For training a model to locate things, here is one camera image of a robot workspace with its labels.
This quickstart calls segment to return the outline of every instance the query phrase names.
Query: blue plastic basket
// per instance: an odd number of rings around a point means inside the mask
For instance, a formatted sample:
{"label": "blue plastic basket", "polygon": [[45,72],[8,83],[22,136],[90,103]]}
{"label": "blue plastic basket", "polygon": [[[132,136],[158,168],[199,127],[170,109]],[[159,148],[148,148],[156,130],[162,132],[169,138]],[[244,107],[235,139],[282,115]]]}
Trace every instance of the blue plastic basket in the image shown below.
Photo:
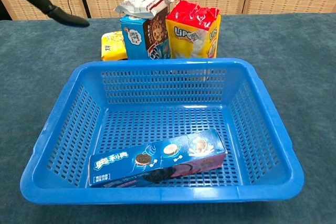
{"label": "blue plastic basket", "polygon": [[[104,153],[215,128],[223,167],[144,188],[90,188]],[[288,133],[254,68],[238,59],[92,62],[63,88],[20,188],[39,204],[283,200],[303,187]]]}

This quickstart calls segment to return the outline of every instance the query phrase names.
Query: oreo box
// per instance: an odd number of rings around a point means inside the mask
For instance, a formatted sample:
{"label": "oreo box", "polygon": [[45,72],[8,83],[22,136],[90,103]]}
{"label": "oreo box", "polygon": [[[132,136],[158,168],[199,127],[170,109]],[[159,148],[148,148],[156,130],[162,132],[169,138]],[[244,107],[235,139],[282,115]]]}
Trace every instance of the oreo box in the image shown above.
{"label": "oreo box", "polygon": [[126,15],[121,30],[129,60],[170,59],[166,16],[168,8],[150,20]]}
{"label": "oreo box", "polygon": [[162,180],[216,169],[227,154],[215,129],[94,154],[91,187],[142,187]]}

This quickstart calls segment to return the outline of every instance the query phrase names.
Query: blue snack box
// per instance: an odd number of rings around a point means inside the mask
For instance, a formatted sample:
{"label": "blue snack box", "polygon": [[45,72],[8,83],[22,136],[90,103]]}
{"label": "blue snack box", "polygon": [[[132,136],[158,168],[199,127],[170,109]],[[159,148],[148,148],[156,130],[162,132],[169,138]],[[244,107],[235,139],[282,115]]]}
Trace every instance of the blue snack box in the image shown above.
{"label": "blue snack box", "polygon": [[227,154],[215,129],[94,154],[91,187],[141,187],[222,166]]}
{"label": "blue snack box", "polygon": [[168,8],[150,20],[126,15],[121,30],[129,60],[170,59],[166,16]]}

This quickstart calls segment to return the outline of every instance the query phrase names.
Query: table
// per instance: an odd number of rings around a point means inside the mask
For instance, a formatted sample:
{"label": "table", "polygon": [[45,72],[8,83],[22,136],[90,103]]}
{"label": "table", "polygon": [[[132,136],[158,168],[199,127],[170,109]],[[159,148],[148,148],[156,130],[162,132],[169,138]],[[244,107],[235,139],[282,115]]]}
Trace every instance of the table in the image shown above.
{"label": "table", "polygon": [[335,223],[336,14],[222,17],[218,57],[249,61],[264,81],[305,171],[302,192],[281,202],[39,206],[19,181],[63,85],[77,66],[100,60],[104,33],[53,20],[0,22],[0,216],[3,223]]}

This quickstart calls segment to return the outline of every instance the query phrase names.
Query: yellow snack package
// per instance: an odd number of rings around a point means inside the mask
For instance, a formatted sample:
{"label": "yellow snack package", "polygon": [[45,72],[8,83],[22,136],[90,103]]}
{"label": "yellow snack package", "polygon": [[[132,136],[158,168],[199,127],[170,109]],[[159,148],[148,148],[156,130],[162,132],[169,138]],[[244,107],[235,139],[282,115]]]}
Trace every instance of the yellow snack package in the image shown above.
{"label": "yellow snack package", "polygon": [[114,31],[101,37],[101,60],[125,60],[126,48],[122,31]]}
{"label": "yellow snack package", "polygon": [[217,8],[179,0],[166,17],[172,58],[216,58],[220,24]]}

